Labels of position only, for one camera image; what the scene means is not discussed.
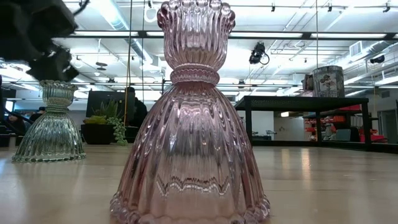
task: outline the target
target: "ceiling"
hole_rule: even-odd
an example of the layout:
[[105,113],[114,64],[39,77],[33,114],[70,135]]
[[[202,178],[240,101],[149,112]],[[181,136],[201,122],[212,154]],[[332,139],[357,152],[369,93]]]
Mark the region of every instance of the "ceiling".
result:
[[[64,0],[71,11],[79,8],[76,0]],[[88,7],[76,17],[79,30],[114,30],[107,22],[109,17],[109,2],[115,2],[126,21],[131,22],[132,30],[160,31],[157,21],[153,20],[156,10],[162,1],[153,1],[154,9],[149,9],[148,1],[132,1],[132,17],[130,18],[130,0],[91,0]],[[398,1],[377,0],[318,0],[318,19],[316,17],[315,0],[225,0],[236,13],[236,27],[234,31],[251,32],[397,32]],[[328,3],[332,10],[328,12]],[[391,7],[389,12],[383,12],[386,2]],[[271,12],[274,3],[275,11]],[[115,78],[119,83],[126,82],[127,60],[129,45],[124,39],[94,39],[68,38],[55,39],[56,43],[69,48],[73,54],[72,65],[78,69],[80,75],[77,82],[106,82]],[[271,61],[268,65],[250,65],[251,50],[258,42],[263,42],[267,48]],[[340,56],[349,52],[350,45],[357,40],[262,40],[262,39],[229,39],[228,54],[224,66],[220,69],[220,83],[235,83],[244,80],[247,84],[291,84],[299,85],[305,74],[313,69],[328,65]],[[161,83],[162,79],[169,80],[170,68],[164,59],[163,39],[137,39],[143,49],[150,55],[158,57],[158,66],[142,67],[140,58],[132,50],[130,71],[132,83]],[[368,66],[368,72],[378,67],[386,66],[396,61],[396,49],[393,46],[385,51],[384,64]],[[105,71],[99,71],[96,62],[108,64]],[[363,60],[350,65],[344,65],[345,79],[348,80],[366,73]],[[364,77],[353,82],[353,85],[370,85],[386,76],[378,73],[375,76]],[[29,77],[6,77],[5,81],[32,81]],[[11,85],[17,90],[24,87]],[[100,90],[122,90],[123,86],[103,86]],[[151,100],[159,97],[160,85],[139,86],[144,94],[137,94],[140,98]],[[226,95],[240,96],[272,95],[279,88],[261,88],[255,92],[252,89],[238,89],[235,86],[220,87]]]

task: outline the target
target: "person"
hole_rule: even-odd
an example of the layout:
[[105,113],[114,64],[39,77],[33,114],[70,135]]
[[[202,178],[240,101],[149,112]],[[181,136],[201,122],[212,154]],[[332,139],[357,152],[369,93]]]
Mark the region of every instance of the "person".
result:
[[18,118],[17,116],[14,115],[9,115],[7,118],[7,122],[9,124],[12,125],[12,127],[14,127],[15,129],[17,129],[19,132],[21,133],[25,133],[26,132],[26,125],[23,121],[22,118]]
[[37,113],[35,113],[35,114],[32,114],[32,116],[30,116],[30,120],[31,121],[36,121],[40,116],[42,116],[43,114],[45,113],[45,107],[44,106],[41,106],[40,108],[39,108],[39,112],[37,112]]
[[[133,87],[127,87],[127,91],[129,93],[136,93],[136,90]],[[130,126],[140,128],[147,114],[147,106],[145,106],[145,104],[136,97],[134,100],[134,117],[133,119],[129,119],[127,117],[127,121]]]

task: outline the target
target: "clear glass vase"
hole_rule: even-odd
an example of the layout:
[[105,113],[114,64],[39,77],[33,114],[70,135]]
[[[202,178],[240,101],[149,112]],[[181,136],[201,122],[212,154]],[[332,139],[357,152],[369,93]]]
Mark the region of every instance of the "clear glass vase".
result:
[[163,3],[170,88],[134,143],[111,213],[120,223],[261,223],[270,204],[243,124],[215,88],[234,12],[219,0]]
[[16,162],[51,162],[83,159],[80,133],[67,114],[76,85],[58,81],[41,81],[47,112],[29,128],[16,154]]

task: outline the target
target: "black table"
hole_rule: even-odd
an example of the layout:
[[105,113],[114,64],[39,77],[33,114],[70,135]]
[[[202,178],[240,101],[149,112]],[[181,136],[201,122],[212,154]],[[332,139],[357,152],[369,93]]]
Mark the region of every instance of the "black table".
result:
[[[369,149],[371,147],[371,122],[369,119],[368,102],[369,99],[367,98],[244,96],[235,104],[235,109],[246,112],[246,132],[253,146],[325,146]],[[322,141],[321,117],[327,114],[322,112],[354,105],[362,106],[365,143]],[[252,111],[315,112],[318,141],[253,141]]]

